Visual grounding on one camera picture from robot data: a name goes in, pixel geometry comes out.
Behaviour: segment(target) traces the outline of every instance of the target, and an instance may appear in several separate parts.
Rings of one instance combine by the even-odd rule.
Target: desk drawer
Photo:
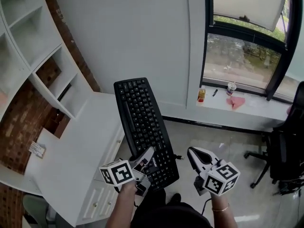
[[[105,200],[103,201],[103,204],[100,206],[96,220],[110,217],[114,209],[118,193],[115,191],[113,187],[108,187],[107,190],[105,191],[104,196],[105,196]]]
[[[104,182],[92,181],[78,217],[78,225],[95,220],[98,210],[103,205],[103,200],[107,195],[107,189],[108,186]]]
[[[123,126],[120,123],[117,134],[114,137],[114,141],[111,144],[110,148],[105,151],[105,153],[104,153],[104,155],[103,155],[103,157],[102,157],[102,159],[99,163],[99,166],[105,165],[105,164],[110,163],[114,160],[123,139],[124,139],[124,129],[123,129]],[[94,180],[104,181],[104,178],[102,177],[99,168],[97,168],[97,170],[95,172]]]

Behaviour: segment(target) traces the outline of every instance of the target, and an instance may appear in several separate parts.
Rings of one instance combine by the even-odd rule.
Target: black shirt
[[[164,206],[132,220],[131,228],[211,228],[196,210],[183,206]]]

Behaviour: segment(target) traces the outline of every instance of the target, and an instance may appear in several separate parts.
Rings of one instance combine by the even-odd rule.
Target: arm
[[[129,228],[134,208],[135,182],[131,181],[122,186],[105,228]]]
[[[213,210],[223,210],[229,206],[227,198],[222,195],[220,197],[211,194],[211,202]],[[231,208],[220,212],[213,211],[215,228],[237,228],[238,225],[234,220]]]

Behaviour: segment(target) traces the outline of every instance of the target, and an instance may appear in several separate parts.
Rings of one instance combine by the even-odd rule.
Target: windowsill
[[[281,121],[286,120],[286,111],[290,107],[290,104],[281,103],[279,101],[267,101],[265,97],[242,92],[234,92],[232,96],[245,98],[245,103],[236,110],[232,110],[232,105],[229,105],[226,102],[226,99],[229,98],[229,96],[226,94],[226,89],[211,86],[205,86],[205,88],[205,100],[201,104],[197,102],[196,106],[198,107],[208,107],[219,110],[233,111],[249,115],[272,118]],[[215,96],[212,96],[216,89],[218,89],[218,92]]]

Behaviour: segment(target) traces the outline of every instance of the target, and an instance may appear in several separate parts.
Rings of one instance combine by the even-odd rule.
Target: shoe
[[[180,202],[181,202],[181,195],[179,193],[175,193],[169,203],[180,203]]]

